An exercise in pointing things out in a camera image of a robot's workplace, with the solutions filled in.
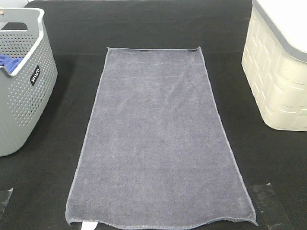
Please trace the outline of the blue towel in basket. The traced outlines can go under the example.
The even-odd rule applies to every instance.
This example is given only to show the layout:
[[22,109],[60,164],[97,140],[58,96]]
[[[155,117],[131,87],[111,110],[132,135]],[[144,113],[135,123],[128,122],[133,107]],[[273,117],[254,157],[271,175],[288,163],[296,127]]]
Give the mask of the blue towel in basket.
[[0,54],[0,66],[12,73],[23,60],[22,57],[12,58],[5,54]]

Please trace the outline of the grey perforated laundry basket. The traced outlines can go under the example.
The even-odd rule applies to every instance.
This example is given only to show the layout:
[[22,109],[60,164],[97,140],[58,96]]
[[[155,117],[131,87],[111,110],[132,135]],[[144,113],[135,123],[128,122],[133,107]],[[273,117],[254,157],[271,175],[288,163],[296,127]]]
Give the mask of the grey perforated laundry basket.
[[58,71],[40,8],[5,8],[1,23],[24,23],[23,30],[1,30],[0,52],[21,58],[12,72],[0,68],[0,155],[26,142],[53,91]]

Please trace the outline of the cream plastic storage bin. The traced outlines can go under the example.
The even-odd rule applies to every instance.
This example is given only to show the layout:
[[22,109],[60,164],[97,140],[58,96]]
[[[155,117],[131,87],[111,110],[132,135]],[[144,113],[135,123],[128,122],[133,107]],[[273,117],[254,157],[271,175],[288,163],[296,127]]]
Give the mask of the cream plastic storage bin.
[[306,1],[254,0],[241,65],[264,123],[306,131]]

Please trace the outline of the grey microfibre towel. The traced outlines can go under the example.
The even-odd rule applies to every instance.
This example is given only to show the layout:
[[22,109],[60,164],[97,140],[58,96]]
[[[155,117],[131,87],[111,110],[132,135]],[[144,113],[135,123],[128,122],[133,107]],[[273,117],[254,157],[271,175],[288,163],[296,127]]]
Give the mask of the grey microfibre towel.
[[256,213],[201,48],[109,48],[65,218],[187,230]]

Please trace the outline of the clear tape strip left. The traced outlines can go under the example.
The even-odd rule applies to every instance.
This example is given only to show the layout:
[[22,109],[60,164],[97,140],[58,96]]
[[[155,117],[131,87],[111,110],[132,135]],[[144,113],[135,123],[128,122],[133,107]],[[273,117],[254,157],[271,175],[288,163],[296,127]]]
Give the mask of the clear tape strip left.
[[0,219],[2,219],[7,204],[11,198],[12,192],[13,188],[9,190],[0,190]]

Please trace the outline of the clear tape strip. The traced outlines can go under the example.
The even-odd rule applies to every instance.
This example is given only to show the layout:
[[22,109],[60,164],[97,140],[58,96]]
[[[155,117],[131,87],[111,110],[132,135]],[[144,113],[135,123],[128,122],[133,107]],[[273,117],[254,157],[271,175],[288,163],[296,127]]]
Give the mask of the clear tape strip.
[[271,183],[252,185],[250,192],[268,230],[294,229]]
[[0,219],[2,219],[7,204],[11,198],[12,192],[13,188],[9,190],[0,190]]

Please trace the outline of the clear tape strip right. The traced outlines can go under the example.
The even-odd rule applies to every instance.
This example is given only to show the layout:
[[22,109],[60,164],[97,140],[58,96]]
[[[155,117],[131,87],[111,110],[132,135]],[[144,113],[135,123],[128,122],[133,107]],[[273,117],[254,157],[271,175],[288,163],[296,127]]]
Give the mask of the clear tape strip right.
[[294,229],[271,183],[252,185],[250,192],[268,230]]

